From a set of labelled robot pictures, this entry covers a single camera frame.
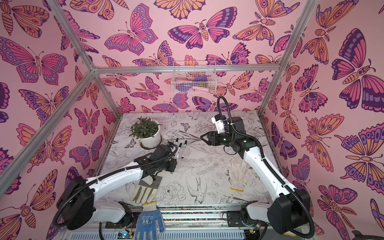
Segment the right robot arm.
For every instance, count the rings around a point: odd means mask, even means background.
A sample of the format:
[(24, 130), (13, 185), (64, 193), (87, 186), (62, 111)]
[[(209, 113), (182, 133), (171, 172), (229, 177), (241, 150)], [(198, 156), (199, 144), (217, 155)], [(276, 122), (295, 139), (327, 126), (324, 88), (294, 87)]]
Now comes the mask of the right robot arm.
[(201, 140), (209, 146), (230, 147), (240, 156), (235, 163), (229, 164), (232, 190), (243, 191), (245, 178), (254, 171), (272, 199), (270, 204), (248, 204), (246, 217), (265, 223), (266, 228), (272, 227), (278, 234), (291, 232), (311, 239), (315, 235), (315, 223), (310, 214), (309, 193), (298, 190), (271, 163), (260, 141), (246, 133), (243, 120), (232, 117), (225, 97), (217, 99), (217, 107), (218, 114), (212, 117), (217, 129), (201, 135)]

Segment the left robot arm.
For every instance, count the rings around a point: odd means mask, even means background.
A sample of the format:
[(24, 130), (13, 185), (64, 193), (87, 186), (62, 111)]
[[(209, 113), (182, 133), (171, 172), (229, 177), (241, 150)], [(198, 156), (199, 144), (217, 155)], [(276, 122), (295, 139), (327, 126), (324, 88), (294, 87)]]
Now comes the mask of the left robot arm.
[(75, 177), (65, 188), (58, 202), (52, 225), (76, 230), (90, 222), (101, 211), (96, 202), (104, 195), (146, 177), (155, 180), (162, 171), (173, 172), (177, 165), (174, 155), (179, 147), (171, 142), (159, 145), (154, 152), (136, 158), (125, 167), (104, 175), (84, 179)]

